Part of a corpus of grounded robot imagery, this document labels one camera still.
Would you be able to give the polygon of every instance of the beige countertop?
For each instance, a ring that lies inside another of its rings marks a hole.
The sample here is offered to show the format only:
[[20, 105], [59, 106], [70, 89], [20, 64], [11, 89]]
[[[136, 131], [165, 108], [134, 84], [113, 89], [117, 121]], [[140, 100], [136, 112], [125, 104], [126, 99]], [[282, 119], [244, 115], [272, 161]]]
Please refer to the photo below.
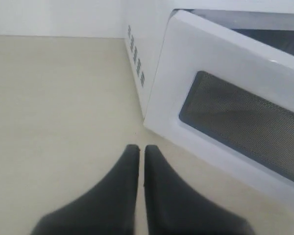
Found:
[[[142, 121], [122, 40], [0, 36], [0, 235], [29, 234], [95, 185], [128, 143], [157, 144], [183, 179], [259, 235], [294, 235], [294, 212]], [[147, 235], [142, 163], [136, 233]]]

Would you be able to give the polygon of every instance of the mesh screen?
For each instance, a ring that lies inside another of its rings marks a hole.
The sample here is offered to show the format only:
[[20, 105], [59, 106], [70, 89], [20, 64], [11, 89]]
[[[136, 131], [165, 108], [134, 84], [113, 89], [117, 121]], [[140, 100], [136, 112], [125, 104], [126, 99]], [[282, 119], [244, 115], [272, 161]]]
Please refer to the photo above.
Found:
[[198, 72], [182, 122], [294, 181], [294, 113]]

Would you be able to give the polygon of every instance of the white microwave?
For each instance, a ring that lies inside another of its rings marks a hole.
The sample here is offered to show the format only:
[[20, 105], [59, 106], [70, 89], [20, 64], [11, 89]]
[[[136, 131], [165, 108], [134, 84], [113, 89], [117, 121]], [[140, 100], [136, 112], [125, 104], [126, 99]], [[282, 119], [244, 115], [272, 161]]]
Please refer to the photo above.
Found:
[[294, 209], [294, 0], [129, 0], [144, 126]]

